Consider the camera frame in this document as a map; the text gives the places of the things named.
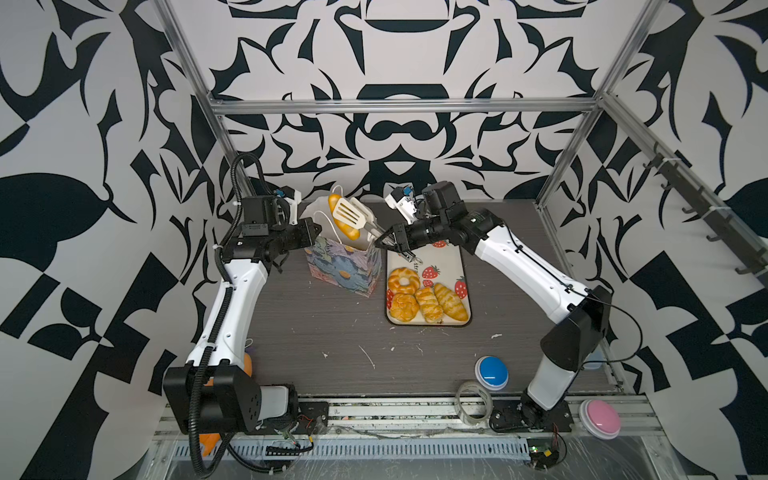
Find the croissant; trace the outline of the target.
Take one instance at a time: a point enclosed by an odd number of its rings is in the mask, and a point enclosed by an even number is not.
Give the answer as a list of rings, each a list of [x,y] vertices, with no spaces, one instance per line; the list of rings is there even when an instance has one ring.
[[[334,223],[350,240],[358,240],[360,231],[357,228],[359,215],[351,207],[351,203],[339,194],[328,197],[329,209]]]
[[[443,284],[436,283],[434,293],[443,312],[451,319],[459,322],[469,320],[469,314],[461,298],[453,290]]]
[[[444,311],[432,287],[423,287],[417,290],[415,298],[420,305],[420,312],[425,322],[430,324],[442,322]]]

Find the floral white paper bag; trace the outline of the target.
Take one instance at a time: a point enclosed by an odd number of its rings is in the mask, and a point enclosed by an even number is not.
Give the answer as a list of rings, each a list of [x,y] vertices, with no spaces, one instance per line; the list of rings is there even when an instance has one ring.
[[[326,196],[318,197],[302,212],[302,218],[309,218],[322,227],[315,243],[304,252],[315,279],[370,298],[382,270],[381,253],[368,239],[366,231],[351,240],[335,223],[329,199],[343,193],[341,185],[334,185]]]

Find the ring donut bread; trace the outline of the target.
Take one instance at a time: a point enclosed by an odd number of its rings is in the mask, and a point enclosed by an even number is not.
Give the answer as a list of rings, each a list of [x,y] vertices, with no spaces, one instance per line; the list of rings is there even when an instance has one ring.
[[[415,270],[400,267],[390,272],[387,286],[395,295],[414,295],[421,288],[421,281]]]

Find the round bread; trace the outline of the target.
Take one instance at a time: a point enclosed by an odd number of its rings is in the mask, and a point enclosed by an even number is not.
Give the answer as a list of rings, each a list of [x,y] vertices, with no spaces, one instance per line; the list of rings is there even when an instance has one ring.
[[[391,300],[389,314],[399,322],[410,322],[420,312],[420,305],[414,295],[395,294]]]

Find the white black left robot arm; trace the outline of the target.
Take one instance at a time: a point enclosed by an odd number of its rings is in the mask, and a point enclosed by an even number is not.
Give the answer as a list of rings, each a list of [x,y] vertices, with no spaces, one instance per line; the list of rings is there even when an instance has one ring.
[[[293,250],[309,248],[322,227],[301,218],[295,201],[278,195],[245,197],[239,224],[216,248],[222,277],[213,310],[181,367],[166,371],[163,390],[182,433],[251,433],[263,422],[292,423],[295,393],[259,385],[245,370],[245,343],[258,297],[271,270]]]

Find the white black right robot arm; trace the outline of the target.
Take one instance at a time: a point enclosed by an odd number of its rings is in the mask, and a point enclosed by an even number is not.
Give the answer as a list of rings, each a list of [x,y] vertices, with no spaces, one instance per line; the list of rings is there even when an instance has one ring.
[[[605,337],[611,294],[556,269],[490,210],[469,210],[451,182],[429,185],[420,197],[409,187],[397,187],[385,202],[404,221],[378,234],[378,247],[412,255],[437,241],[458,246],[505,275],[554,323],[540,342],[543,357],[524,394],[532,408],[552,410]]]

